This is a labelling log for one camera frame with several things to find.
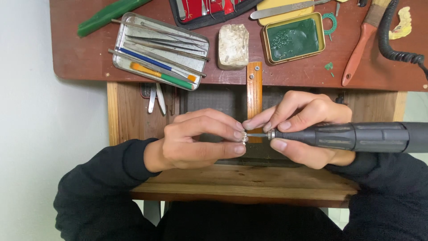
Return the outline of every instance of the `coiled cable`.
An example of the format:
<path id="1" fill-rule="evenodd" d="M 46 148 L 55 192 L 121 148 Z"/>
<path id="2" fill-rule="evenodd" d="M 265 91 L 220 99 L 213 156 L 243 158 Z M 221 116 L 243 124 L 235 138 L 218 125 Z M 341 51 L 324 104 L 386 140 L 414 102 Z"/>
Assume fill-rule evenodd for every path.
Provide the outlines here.
<path id="1" fill-rule="evenodd" d="M 392 0 L 386 8 L 385 14 L 379 24 L 379 50 L 380 53 L 389 60 L 410 62 L 418 64 L 424 71 L 425 77 L 428 80 L 428 69 L 424 65 L 425 56 L 409 52 L 395 51 L 389 45 L 389 28 L 391 27 L 392 17 L 397 9 L 399 0 Z"/>

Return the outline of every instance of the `red wooden tabletop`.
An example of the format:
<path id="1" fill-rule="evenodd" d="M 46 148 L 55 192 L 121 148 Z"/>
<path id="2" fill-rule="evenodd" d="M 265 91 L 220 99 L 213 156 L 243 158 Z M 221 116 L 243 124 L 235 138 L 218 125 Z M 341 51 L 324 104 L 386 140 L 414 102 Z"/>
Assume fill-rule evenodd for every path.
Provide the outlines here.
<path id="1" fill-rule="evenodd" d="M 113 66 L 112 55 L 119 24 L 111 23 L 84 38 L 77 36 L 77 25 L 89 19 L 97 11 L 115 0 L 50 0 L 53 69 L 56 75 L 65 79 L 89 79 L 103 81 L 150 81 L 139 75 L 117 69 Z M 395 50 L 416 52 L 428 56 L 428 28 L 425 14 L 428 1 L 401 0 L 399 8 L 410 6 L 412 33 L 405 38 L 392 40 Z M 357 7 L 356 0 L 342 3 L 337 18 L 338 27 L 332 34 L 333 41 L 326 36 L 326 49 L 319 55 L 276 66 L 263 66 L 264 85 L 285 85 L 305 87 L 340 88 L 346 63 L 360 37 L 360 26 L 369 9 Z M 315 6 L 321 14 L 336 11 L 336 1 Z M 168 0 L 152 0 L 134 10 L 135 13 L 173 24 Z M 260 40 L 261 26 L 249 19 L 253 10 L 227 21 L 224 24 L 244 24 L 250 33 L 250 62 L 265 63 Z M 398 24 L 398 16 L 392 26 Z M 207 77 L 202 83 L 245 84 L 246 70 L 223 71 L 217 67 L 217 36 L 223 24 L 194 30 L 209 38 L 211 49 L 204 72 Z M 331 23 L 324 20 L 324 28 Z M 428 91 L 428 81 L 423 71 L 410 63 L 390 61 L 378 49 L 377 37 L 372 36 L 366 46 L 360 66 L 347 88 Z M 333 63 L 333 70 L 324 66 Z"/>

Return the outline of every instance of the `rotary tool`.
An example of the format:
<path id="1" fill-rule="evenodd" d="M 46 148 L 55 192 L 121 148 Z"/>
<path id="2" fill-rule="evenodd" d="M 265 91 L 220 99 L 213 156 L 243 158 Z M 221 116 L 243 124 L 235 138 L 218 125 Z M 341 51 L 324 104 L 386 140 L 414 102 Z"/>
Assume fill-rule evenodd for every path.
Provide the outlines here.
<path id="1" fill-rule="evenodd" d="M 428 153 L 428 123 L 363 122 L 311 126 L 302 131 L 283 133 L 274 129 L 266 134 L 247 136 L 283 138 L 315 147 L 359 152 Z"/>

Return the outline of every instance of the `wooden board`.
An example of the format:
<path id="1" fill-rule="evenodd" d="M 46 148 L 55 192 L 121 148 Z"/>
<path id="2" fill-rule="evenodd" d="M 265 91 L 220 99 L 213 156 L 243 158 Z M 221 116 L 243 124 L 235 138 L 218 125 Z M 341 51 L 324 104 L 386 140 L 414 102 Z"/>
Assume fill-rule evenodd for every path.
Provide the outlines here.
<path id="1" fill-rule="evenodd" d="M 114 132 L 110 133 L 112 145 L 131 138 L 162 138 L 163 128 L 174 118 L 174 115 L 162 117 L 157 102 L 153 114 L 148 114 L 149 100 L 141 98 L 139 89 L 137 83 L 107 84 L 109 125 Z M 333 91 L 319 90 L 331 97 L 334 97 Z M 353 121 L 400 121 L 405 97 L 405 92 L 351 90 L 346 92 L 345 102 L 354 111 Z M 177 99 L 175 109 L 179 109 Z M 355 183 L 326 170 L 213 165 L 165 171 L 136 187 L 132 195 L 144 200 L 205 199 L 344 208 L 356 191 Z"/>
<path id="2" fill-rule="evenodd" d="M 118 24 L 109 24 L 102 29 L 80 39 L 76 35 L 77 25 L 115 0 L 50 0 L 53 69 L 56 75 L 66 79 L 90 79 L 106 81 L 149 81 L 148 79 L 115 68 L 108 48 L 115 45 Z M 263 67 L 264 85 L 285 85 L 305 87 L 341 88 L 341 77 L 346 63 L 360 36 L 360 26 L 369 7 L 360 8 L 356 1 L 341 4 L 337 18 L 338 28 L 332 34 L 333 41 L 326 38 L 326 50 L 321 54 L 292 61 L 277 66 Z M 402 39 L 391 41 L 391 46 L 400 51 L 416 52 L 428 55 L 428 28 L 426 28 L 426 0 L 401 0 L 399 8 L 410 6 L 412 15 L 412 33 Z M 250 61 L 264 61 L 260 40 L 261 26 L 257 21 L 249 20 L 250 10 L 241 16 L 227 21 L 226 24 L 245 24 L 250 33 Z M 336 1 L 317 5 L 316 12 L 321 14 L 336 11 Z M 168 0 L 153 0 L 134 11 L 146 17 L 173 24 Z M 398 24 L 394 17 L 392 26 Z M 204 72 L 208 75 L 202 83 L 246 84 L 246 70 L 223 71 L 217 67 L 217 35 L 223 24 L 217 24 L 195 30 L 209 38 L 211 50 Z M 331 23 L 324 21 L 324 28 Z M 379 90 L 428 91 L 428 81 L 422 70 L 409 63 L 385 59 L 379 53 L 377 38 L 372 36 L 365 48 L 361 64 L 347 88 L 365 88 Z M 332 71 L 324 66 L 333 62 Z"/>
<path id="3" fill-rule="evenodd" d="M 250 62 L 247 65 L 247 120 L 262 112 L 262 63 Z M 247 131 L 248 133 L 263 133 L 261 128 Z M 249 137 L 248 143 L 262 143 L 260 137 Z"/>

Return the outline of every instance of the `green wax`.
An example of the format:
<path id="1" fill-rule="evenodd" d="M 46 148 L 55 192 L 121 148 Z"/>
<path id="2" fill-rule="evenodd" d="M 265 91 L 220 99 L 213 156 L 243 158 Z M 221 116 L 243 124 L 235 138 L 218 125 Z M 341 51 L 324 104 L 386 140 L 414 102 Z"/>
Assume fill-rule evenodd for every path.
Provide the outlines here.
<path id="1" fill-rule="evenodd" d="M 319 51 L 315 20 L 312 18 L 267 29 L 273 61 Z"/>

